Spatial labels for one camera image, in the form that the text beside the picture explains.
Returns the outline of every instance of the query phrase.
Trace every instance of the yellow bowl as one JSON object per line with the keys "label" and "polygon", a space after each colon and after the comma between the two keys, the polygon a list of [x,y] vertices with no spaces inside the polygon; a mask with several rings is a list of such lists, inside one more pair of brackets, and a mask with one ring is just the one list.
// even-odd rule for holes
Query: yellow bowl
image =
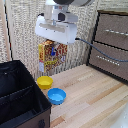
{"label": "yellow bowl", "polygon": [[48,76],[41,76],[37,79],[37,84],[40,89],[49,89],[51,88],[53,79]]}

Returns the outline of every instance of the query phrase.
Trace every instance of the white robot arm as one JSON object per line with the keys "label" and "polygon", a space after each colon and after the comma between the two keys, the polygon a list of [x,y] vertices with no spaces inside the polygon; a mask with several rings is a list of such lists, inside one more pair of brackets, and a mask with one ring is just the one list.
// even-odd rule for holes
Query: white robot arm
{"label": "white robot arm", "polygon": [[75,42],[78,17],[68,11],[69,5],[88,6],[94,0],[46,0],[45,12],[38,16],[35,33],[62,44]]}

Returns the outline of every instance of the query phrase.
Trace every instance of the black storage bin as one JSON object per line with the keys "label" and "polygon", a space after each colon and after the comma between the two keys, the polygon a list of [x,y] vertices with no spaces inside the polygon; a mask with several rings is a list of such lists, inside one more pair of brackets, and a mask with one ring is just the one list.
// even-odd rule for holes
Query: black storage bin
{"label": "black storage bin", "polygon": [[0,128],[49,128],[51,103],[19,60],[0,64]]}

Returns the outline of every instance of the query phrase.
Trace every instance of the wire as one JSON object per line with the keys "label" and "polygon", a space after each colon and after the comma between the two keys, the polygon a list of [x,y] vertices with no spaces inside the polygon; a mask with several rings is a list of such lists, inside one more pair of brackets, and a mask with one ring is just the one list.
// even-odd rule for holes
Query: wire
{"label": "wire", "polygon": [[87,42],[87,41],[85,41],[85,40],[83,40],[83,39],[76,38],[75,40],[81,40],[81,41],[83,41],[83,42],[89,44],[90,46],[92,46],[94,49],[96,49],[98,52],[100,52],[100,53],[103,54],[104,56],[108,57],[109,59],[112,59],[112,60],[115,60],[115,61],[119,61],[119,62],[128,62],[128,60],[119,60],[119,59],[115,59],[115,58],[112,58],[112,57],[106,55],[104,52],[100,51],[100,50],[99,50],[97,47],[95,47],[93,44],[91,44],[91,43],[89,43],[89,42]]}

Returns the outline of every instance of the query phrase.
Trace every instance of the colorful object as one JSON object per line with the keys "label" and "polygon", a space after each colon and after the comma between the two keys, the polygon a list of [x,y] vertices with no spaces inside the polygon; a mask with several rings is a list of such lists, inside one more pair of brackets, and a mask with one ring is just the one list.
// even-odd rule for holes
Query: colorful object
{"label": "colorful object", "polygon": [[60,44],[54,52],[54,42],[47,40],[38,46],[39,70],[48,72],[66,61],[67,45]]}
{"label": "colorful object", "polygon": [[48,99],[52,104],[59,105],[64,102],[66,93],[62,89],[53,88],[48,91]]}
{"label": "colorful object", "polygon": [[49,89],[51,88],[53,79],[48,76],[41,76],[37,79],[37,84],[40,89]]}

